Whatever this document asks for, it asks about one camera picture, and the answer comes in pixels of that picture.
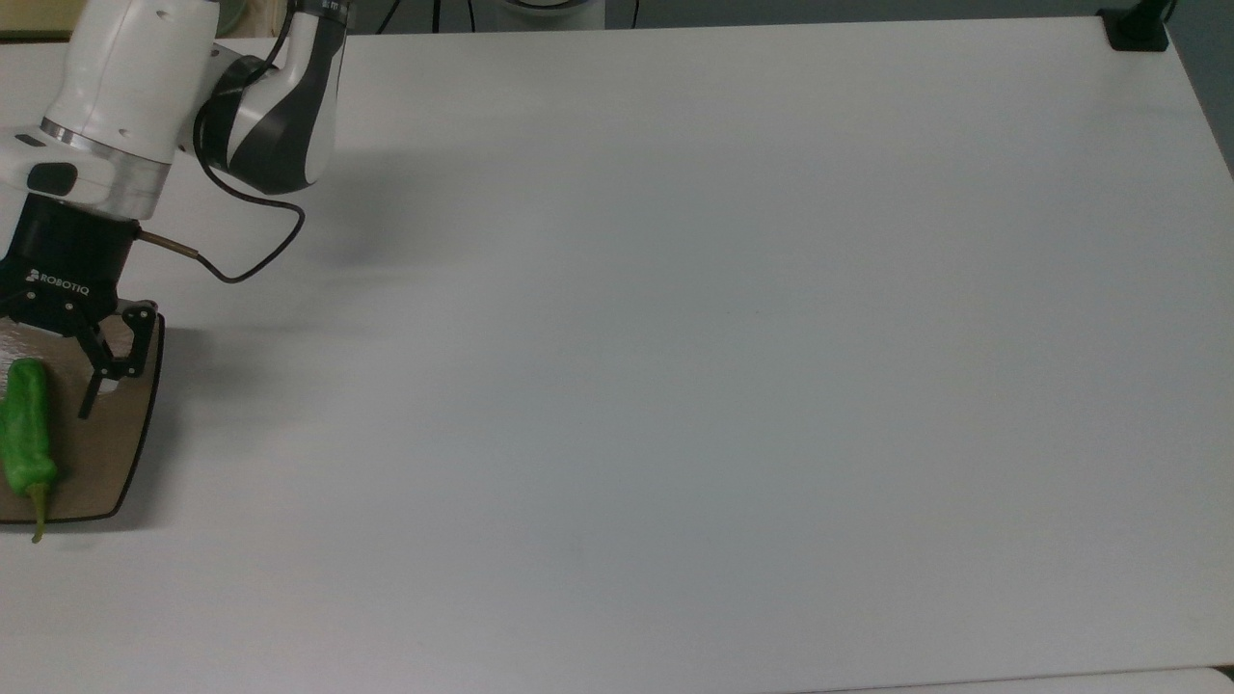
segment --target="green pepper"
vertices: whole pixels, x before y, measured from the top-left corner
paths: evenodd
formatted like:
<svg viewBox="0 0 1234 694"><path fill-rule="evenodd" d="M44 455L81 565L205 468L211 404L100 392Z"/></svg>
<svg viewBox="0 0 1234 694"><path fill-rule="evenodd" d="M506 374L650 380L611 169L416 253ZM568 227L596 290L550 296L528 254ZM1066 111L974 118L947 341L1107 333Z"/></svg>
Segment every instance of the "green pepper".
<svg viewBox="0 0 1234 694"><path fill-rule="evenodd" d="M0 403L0 458L9 487L35 504L31 542L38 542L47 522L47 495L56 480L47 438L47 374L38 359L15 359L9 367L9 393Z"/></svg>

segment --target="white table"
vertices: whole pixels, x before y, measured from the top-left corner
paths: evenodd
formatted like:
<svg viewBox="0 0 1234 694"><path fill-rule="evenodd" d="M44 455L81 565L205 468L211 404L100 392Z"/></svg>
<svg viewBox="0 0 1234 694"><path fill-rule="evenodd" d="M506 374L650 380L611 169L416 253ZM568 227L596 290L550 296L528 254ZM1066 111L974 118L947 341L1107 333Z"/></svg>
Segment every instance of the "white table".
<svg viewBox="0 0 1234 694"><path fill-rule="evenodd" d="M0 47L0 123L62 53ZM0 533L0 692L1234 662L1234 185L1172 49L360 37L341 102L264 274L132 253L148 449L115 519ZM185 159L147 227L234 270L288 224Z"/></svg>

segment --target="robotic arm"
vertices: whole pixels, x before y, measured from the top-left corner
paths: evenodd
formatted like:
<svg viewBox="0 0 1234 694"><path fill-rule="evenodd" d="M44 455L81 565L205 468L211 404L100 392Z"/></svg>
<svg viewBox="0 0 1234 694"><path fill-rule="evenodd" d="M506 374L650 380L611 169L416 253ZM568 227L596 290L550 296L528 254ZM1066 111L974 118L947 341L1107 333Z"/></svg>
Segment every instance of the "robotic arm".
<svg viewBox="0 0 1234 694"><path fill-rule="evenodd" d="M215 0L90 0L42 122L0 130L0 180L27 193L0 259L0 317L77 338L94 367L83 419L104 378L142 374L157 307L121 309L116 283L175 149L265 194L316 182L333 149L349 9L291 0L260 59L211 46ZM117 310L133 332L120 358L99 330Z"/></svg>

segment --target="cable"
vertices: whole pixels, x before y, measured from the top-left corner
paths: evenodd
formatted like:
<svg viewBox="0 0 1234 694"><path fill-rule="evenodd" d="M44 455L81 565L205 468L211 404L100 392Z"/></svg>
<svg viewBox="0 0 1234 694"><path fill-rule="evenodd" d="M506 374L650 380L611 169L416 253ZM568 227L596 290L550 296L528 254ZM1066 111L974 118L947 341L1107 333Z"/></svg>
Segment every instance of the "cable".
<svg viewBox="0 0 1234 694"><path fill-rule="evenodd" d="M274 41L274 47L270 48L270 53L265 57L265 61L262 63L262 65L244 80L244 84L242 86L221 91L218 94L212 95L210 99L206 99L206 102L202 104L200 109L197 109L197 115L193 119L193 149L194 153L197 156L197 164L201 165L201 170L205 172L206 178L209 178L215 185L223 189L226 193L231 194L234 198L239 198L246 203L252 203L254 205L263 205L265 207L278 207L280 210L291 210L292 212L296 214L296 224L295 226L291 227L291 232L288 233L286 238L284 238L283 242L279 243L279 246L269 256L263 258L262 262L257 263L247 272L238 274L236 277L228 277L223 274L217 267L215 267L213 263L211 263L196 248L190 248L189 246L178 243L175 241L172 241L170 238L158 236L157 233L149 233L147 231L138 232L137 235L137 237L142 241L153 243L162 248L167 248L168 251L173 251L175 253L185 256L186 258L193 258L194 261L201 263L201 265L205 267L207 270L210 270L210 274L215 275L216 278L218 278L220 282L223 282L226 284L236 284L239 282L244 282L246 279L265 269L265 265L269 265L275 258L279 257L280 253L283 253L288 248L288 246L291 245L292 241L296 240L296 236L300 235L300 228L304 227L305 224L305 211L299 205L294 205L291 203L284 203L281 200L269 200L265 198L249 195L247 193L241 193L239 190L236 190L234 188L223 183L223 180L218 178L217 174L215 174L213 169L210 168L210 163L206 161L205 148L202 147L206 132L206 111L210 109L211 104L221 96L232 95L236 91L243 91L244 88L260 79L262 75L264 75L270 69L270 67L274 65L274 59L279 56L279 51L283 49L283 44L288 40L288 33L290 33L291 31L291 16L294 14L292 11L294 1L295 0L288 0L288 14L283 20L283 28L279 31L279 37Z"/></svg>
<svg viewBox="0 0 1234 694"><path fill-rule="evenodd" d="M394 0L394 4L390 5L390 11L386 12L386 19L381 20L381 26L378 27L378 33L385 31L386 25L390 23L390 17L394 16L394 11L399 9L399 2L402 2L402 0Z"/></svg>

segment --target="black clamp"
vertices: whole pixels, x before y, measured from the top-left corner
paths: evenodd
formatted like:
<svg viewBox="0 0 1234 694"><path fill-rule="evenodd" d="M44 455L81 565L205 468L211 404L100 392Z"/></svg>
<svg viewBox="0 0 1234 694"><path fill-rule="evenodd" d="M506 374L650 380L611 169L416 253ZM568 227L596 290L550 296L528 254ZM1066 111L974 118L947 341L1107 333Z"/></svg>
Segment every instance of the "black clamp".
<svg viewBox="0 0 1234 694"><path fill-rule="evenodd" d="M48 299L54 301L54 307L48 307ZM44 291L42 289L26 289L0 299L0 316L11 316L15 311L33 304L41 304L44 315L48 311L58 314L60 325L69 327L69 335L74 337L90 366L94 374L81 398L81 406L78 409L79 419L88 419L94 401L102 387L102 379L120 380L121 378L141 378L146 370L146 357L149 353L151 337L154 335L154 325L158 322L158 306L153 301L128 303L120 312L120 320L125 321L133 333L132 347L123 358L116 358L102 336L97 325L93 325L85 316L81 307L72 299L59 291Z"/></svg>
<svg viewBox="0 0 1234 694"><path fill-rule="evenodd" d="M1161 14L1171 0L1140 0L1130 10L1098 10L1114 51L1161 53L1170 46Z"/></svg>

